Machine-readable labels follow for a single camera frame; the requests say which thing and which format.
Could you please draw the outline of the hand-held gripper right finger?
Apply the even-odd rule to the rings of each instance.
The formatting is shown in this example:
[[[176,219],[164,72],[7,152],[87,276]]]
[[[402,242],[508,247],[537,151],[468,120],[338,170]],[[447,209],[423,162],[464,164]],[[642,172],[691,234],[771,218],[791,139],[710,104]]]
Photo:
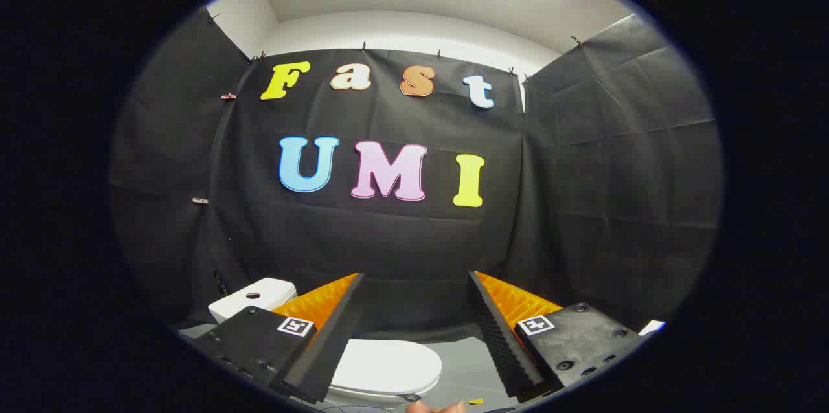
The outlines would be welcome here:
[[[506,394],[530,401],[597,377],[645,341],[587,303],[562,307],[479,271],[469,304]]]

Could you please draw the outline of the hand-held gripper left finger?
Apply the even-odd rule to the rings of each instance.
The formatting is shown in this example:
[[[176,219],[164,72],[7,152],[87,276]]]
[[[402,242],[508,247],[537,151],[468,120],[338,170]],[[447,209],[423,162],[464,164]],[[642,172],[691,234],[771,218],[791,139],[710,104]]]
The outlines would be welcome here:
[[[364,277],[338,278],[276,309],[244,307],[193,339],[192,347],[261,388],[322,401],[361,321]]]

